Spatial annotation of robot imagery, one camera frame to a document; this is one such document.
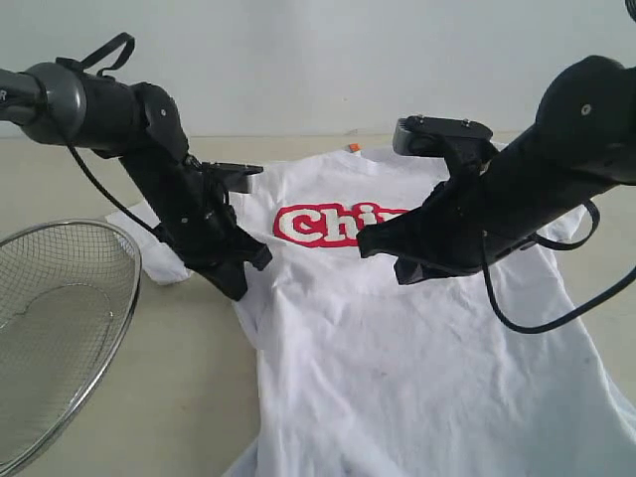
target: white t-shirt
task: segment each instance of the white t-shirt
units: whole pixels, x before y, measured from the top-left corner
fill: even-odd
[[[268,166],[233,195],[273,254],[236,305],[257,349],[261,430],[229,475],[633,476],[636,411],[583,325],[505,328],[479,275],[399,286],[360,259],[360,227],[419,206],[443,160],[389,148]],[[577,218],[553,236],[569,236]],[[538,325],[571,309],[554,255],[492,267],[502,309]]]

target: wire mesh basket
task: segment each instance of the wire mesh basket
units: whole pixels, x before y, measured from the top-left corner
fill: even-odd
[[[112,360],[139,292],[135,241],[64,221],[0,241],[0,476],[69,423]]]

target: table surface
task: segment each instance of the table surface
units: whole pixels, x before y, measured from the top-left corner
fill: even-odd
[[[350,142],[373,147],[389,144],[391,137],[195,138],[191,150],[204,161],[266,164]],[[0,151],[3,236],[36,223],[113,211],[64,148],[3,139]],[[141,200],[115,160],[84,155],[121,202]],[[631,267],[636,211],[630,194],[619,188],[599,198],[603,221],[597,236],[582,251],[559,255],[575,302]],[[610,375],[632,401],[634,305],[636,293],[628,289],[585,318]],[[58,441],[20,475],[221,475],[256,437],[258,425],[254,351],[230,301],[198,276],[159,287],[144,275],[132,324],[101,385]]]

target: strap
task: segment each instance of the strap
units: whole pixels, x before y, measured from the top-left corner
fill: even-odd
[[[106,43],[103,47],[98,48],[80,62],[78,62],[77,60],[70,60],[68,58],[57,58],[56,63],[63,65],[66,68],[83,72],[95,66],[108,55],[114,53],[121,46],[123,46],[124,48],[117,57],[117,60],[115,60],[115,62],[109,67],[102,68],[97,72],[98,77],[103,77],[104,72],[114,72],[116,70],[119,70],[126,64],[128,59],[132,55],[132,52],[134,52],[135,50],[135,39],[131,35],[125,32],[120,33],[115,38]]]
[[[554,241],[550,240],[549,238],[541,237],[539,234],[532,234],[530,236],[530,239],[540,246],[544,246],[545,248],[557,251],[570,251],[583,246],[589,240],[589,238],[594,235],[600,224],[600,211],[594,205],[594,203],[592,201],[586,201],[583,203],[583,205],[589,212],[589,216],[592,219],[592,228],[586,238],[575,241],[574,243],[563,243],[560,241]]]

